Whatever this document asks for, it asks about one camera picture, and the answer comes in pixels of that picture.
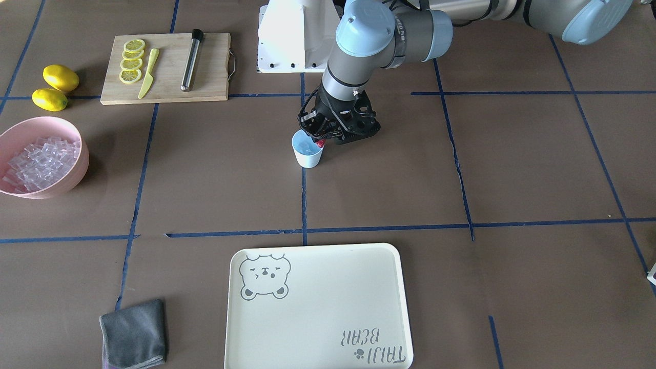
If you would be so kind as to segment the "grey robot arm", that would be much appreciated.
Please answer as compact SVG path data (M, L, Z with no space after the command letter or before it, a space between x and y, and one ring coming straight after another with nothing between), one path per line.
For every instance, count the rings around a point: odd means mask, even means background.
M510 19L589 45L626 15L631 1L347 1L326 60L314 107L298 123L314 142L347 144L380 130L365 87L377 69L426 62L446 53L457 26Z

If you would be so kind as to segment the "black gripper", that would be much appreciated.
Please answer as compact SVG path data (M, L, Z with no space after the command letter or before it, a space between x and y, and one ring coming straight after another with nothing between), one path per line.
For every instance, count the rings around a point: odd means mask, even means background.
M297 120L314 143L332 139L343 145L370 138L380 131L376 112L365 91L352 96L352 100L340 100L325 87L317 87L301 107Z

